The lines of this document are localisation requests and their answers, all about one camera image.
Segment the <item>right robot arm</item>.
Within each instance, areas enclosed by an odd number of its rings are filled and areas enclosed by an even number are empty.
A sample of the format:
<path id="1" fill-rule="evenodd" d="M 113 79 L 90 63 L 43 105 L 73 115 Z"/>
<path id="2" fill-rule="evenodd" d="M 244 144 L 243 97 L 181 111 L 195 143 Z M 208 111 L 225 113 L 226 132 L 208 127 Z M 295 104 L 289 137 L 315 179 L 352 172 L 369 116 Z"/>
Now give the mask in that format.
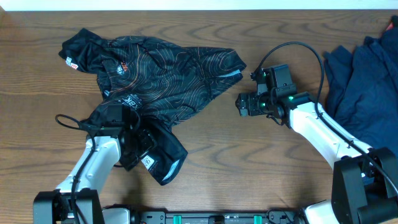
<path id="1" fill-rule="evenodd" d="M 314 97 L 298 93 L 287 65 L 250 74 L 257 89 L 241 93 L 241 116 L 264 115 L 302 135 L 333 170 L 331 199 L 314 203 L 294 223 L 382 223 L 397 218 L 397 158 L 375 149 L 327 115 Z"/>

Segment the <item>black orange patterned jersey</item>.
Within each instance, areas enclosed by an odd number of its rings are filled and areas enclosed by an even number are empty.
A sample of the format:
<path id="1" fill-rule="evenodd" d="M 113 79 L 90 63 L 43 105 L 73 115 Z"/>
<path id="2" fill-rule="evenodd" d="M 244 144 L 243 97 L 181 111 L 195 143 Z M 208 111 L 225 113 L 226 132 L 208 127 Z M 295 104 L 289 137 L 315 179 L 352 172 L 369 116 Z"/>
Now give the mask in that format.
<path id="1" fill-rule="evenodd" d="M 75 70 L 96 75 L 103 102 L 92 114 L 110 105 L 139 113 L 141 126 L 157 141 L 140 162 L 160 185 L 177 176 L 188 155 L 172 127 L 237 84 L 246 68 L 233 49 L 181 47 L 145 36 L 107 40 L 87 29 L 66 40 L 59 56 Z"/>

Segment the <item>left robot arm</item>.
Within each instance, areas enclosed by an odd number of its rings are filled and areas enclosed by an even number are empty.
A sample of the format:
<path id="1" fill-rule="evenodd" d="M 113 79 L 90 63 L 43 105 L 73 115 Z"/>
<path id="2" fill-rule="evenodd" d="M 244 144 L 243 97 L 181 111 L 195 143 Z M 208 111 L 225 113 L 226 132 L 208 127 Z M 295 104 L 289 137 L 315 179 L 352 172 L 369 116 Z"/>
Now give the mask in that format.
<path id="1" fill-rule="evenodd" d="M 139 223 L 129 207 L 103 208 L 99 194 L 113 167 L 133 168 L 157 141 L 141 126 L 139 113 L 125 105 L 96 110 L 77 130 L 87 133 L 84 153 L 53 191 L 41 191 L 33 202 L 34 223 Z"/>

